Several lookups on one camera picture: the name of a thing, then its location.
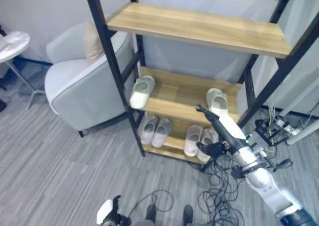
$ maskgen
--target shelving unit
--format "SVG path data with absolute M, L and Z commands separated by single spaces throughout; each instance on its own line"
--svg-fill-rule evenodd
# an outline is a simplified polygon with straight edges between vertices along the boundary
M 243 127 L 318 38 L 319 13 L 293 50 L 290 50 L 277 25 L 289 0 L 279 0 L 270 23 L 141 4 L 138 0 L 131 0 L 131 3 L 126 4 L 105 20 L 100 0 L 87 1 L 142 156 L 145 155 L 145 151 L 148 151 L 201 163 L 196 157 L 184 155 L 183 145 L 186 129 L 191 124 L 211 127 L 204 115 L 194 108 L 197 104 L 206 105 L 207 90 L 215 87 L 228 95 L 229 113 L 238 125 Z M 111 43 L 114 31 L 119 30 L 136 34 L 138 46 L 138 51 L 122 73 Z M 144 67 L 146 62 L 141 34 L 249 52 L 252 56 L 237 84 L 150 69 Z M 279 69 L 261 93 L 255 97 L 251 69 L 258 54 L 276 57 Z M 139 116 L 135 120 L 134 110 L 126 99 L 124 82 L 137 67 L 138 62 L 143 66 L 141 74 L 152 75 L 156 80 L 156 87 L 143 111 L 138 111 Z M 239 116 L 236 99 L 243 83 L 246 87 L 248 109 Z M 161 148 L 141 144 L 138 127 L 144 111 L 147 111 L 148 115 L 168 117 L 173 123 L 173 131 Z
M 215 81 L 147 67 L 141 67 L 141 75 L 151 75 L 156 82 L 143 110 L 147 112 L 148 116 L 167 117 L 173 123 L 173 131 L 164 143 L 164 147 L 157 149 L 151 145 L 143 145 L 145 151 L 201 163 L 196 157 L 188 157 L 184 154 L 184 139 L 187 128 L 192 124 L 212 127 L 204 114 L 197 112 L 195 109 L 198 104 L 207 107 L 206 92 L 210 88 L 220 88 L 227 94 L 229 113 L 235 121 L 238 119 L 236 96 L 242 87 L 241 84 Z

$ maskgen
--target chair cushion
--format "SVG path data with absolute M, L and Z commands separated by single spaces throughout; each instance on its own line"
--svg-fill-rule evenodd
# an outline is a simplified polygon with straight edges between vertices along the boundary
M 69 60 L 53 64 L 45 75 L 46 97 L 51 104 L 57 92 L 71 79 L 89 67 L 86 59 Z
M 95 27 L 95 24 L 88 20 L 85 22 L 84 30 L 85 57 L 89 64 L 96 62 L 104 55 L 103 46 Z

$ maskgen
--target pair of slippers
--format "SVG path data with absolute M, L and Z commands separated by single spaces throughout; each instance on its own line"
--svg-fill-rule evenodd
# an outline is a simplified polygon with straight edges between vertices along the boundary
M 157 116 L 152 116 L 146 120 L 143 128 L 141 143 L 144 145 L 152 145 L 160 148 L 166 141 L 172 130 L 172 123 L 169 119 L 163 118 L 159 122 Z
M 206 163 L 210 156 L 201 152 L 196 143 L 201 142 L 204 145 L 218 142 L 218 134 L 210 128 L 203 129 L 200 125 L 191 125 L 186 132 L 184 153 L 189 157 L 197 156 L 197 158 Z
M 150 98 L 154 87 L 155 79 L 152 76 L 144 75 L 136 79 L 130 98 L 131 108 L 144 108 Z
M 155 79 L 144 75 L 138 78 L 134 84 L 130 98 L 130 106 L 134 109 L 143 109 L 155 87 Z M 228 114 L 227 95 L 220 89 L 211 88 L 206 93 L 206 101 L 211 112 L 218 116 Z

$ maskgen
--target gray carpet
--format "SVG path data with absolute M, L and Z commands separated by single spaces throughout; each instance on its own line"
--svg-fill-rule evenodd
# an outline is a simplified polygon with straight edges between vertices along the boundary
M 40 85 L 45 67 L 27 64 L 23 73 Z M 159 212 L 158 226 L 181 225 L 186 204 L 194 208 L 194 220 L 208 217 L 197 204 L 207 190 L 207 175 L 188 163 L 154 154 L 142 158 L 127 120 L 114 126 L 105 124 L 84 131 L 85 137 L 69 127 L 50 109 L 45 96 L 37 96 L 31 109 L 28 96 L 19 96 L 24 85 L 15 76 L 5 80 L 0 90 L 7 108 L 0 113 L 0 225 L 1 226 L 93 226 L 99 207 L 109 198 L 122 195 L 120 213 L 127 215 L 134 204 L 156 189 L 169 190 L 174 206 Z M 260 111 L 253 120 L 266 116 Z M 275 173 L 304 204 L 316 221 L 319 212 L 319 141 L 312 136 L 292 146 L 281 145 L 277 161 L 290 157 L 292 168 Z M 132 214 L 134 221 L 145 216 L 150 199 Z M 162 195 L 159 206 L 168 207 Z M 246 183 L 240 185 L 233 204 L 247 226 L 279 225 L 260 197 Z

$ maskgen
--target gray wall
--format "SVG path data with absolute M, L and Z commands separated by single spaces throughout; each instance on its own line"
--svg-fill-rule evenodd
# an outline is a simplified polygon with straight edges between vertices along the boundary
M 101 0 L 106 15 L 111 14 L 128 0 Z M 278 0 L 140 0 L 183 9 L 213 12 L 268 21 Z M 314 14 L 319 0 L 291 0 L 279 21 L 293 46 Z M 25 57 L 48 60 L 47 43 L 76 23 L 91 18 L 86 0 L 0 0 L 0 23 L 7 31 L 22 30 L 31 35 L 31 46 Z M 236 82 L 248 61 L 249 54 L 186 44 L 160 38 L 145 37 L 146 61 L 149 67 L 205 76 Z M 318 76 L 318 47 L 294 69 L 290 78 L 274 94 L 272 101 L 283 108 L 288 100 L 300 92 L 311 78 Z M 253 68 L 256 94 L 271 78 L 277 68 L 274 58 L 261 56 Z M 245 92 L 239 96 L 240 112 L 245 110 Z M 295 111 L 306 113 L 318 100 L 312 93 Z
M 105 15 L 128 0 L 101 0 Z M 86 0 L 0 0 L 0 24 L 7 31 L 25 31 L 31 36 L 24 57 L 48 61 L 45 47 L 67 28 L 92 18 Z
M 176 8 L 269 21 L 278 0 L 139 0 Z M 145 37 L 149 67 L 236 82 L 250 54 Z
M 294 47 L 306 28 L 319 11 L 319 0 L 290 0 L 278 24 L 283 30 L 291 47 Z M 278 68 L 275 58 L 258 57 L 253 69 L 256 96 Z M 297 66 L 269 98 L 276 107 L 284 108 L 298 96 L 315 78 L 319 77 L 319 40 L 317 39 Z M 319 87 L 309 94 L 293 111 L 307 113 L 319 101 Z

